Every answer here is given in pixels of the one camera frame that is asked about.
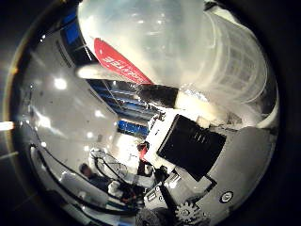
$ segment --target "ceiling light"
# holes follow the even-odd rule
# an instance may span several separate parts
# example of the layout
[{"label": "ceiling light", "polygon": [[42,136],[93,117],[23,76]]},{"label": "ceiling light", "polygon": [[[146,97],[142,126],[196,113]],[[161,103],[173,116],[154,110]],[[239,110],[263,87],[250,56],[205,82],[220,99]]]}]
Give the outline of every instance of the ceiling light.
[{"label": "ceiling light", "polygon": [[87,132],[87,137],[88,138],[93,138],[93,133],[92,132]]},{"label": "ceiling light", "polygon": [[104,114],[102,113],[102,111],[96,110],[95,111],[95,117],[97,117],[97,118],[103,117],[104,118]]},{"label": "ceiling light", "polygon": [[39,126],[42,126],[42,127],[45,127],[45,128],[50,128],[51,123],[50,123],[49,118],[40,115]]},{"label": "ceiling light", "polygon": [[3,121],[0,122],[0,131],[7,131],[13,129],[13,122],[12,121]]},{"label": "ceiling light", "polygon": [[56,78],[55,79],[55,87],[57,89],[65,89],[67,87],[67,83],[66,83],[65,79]]}]

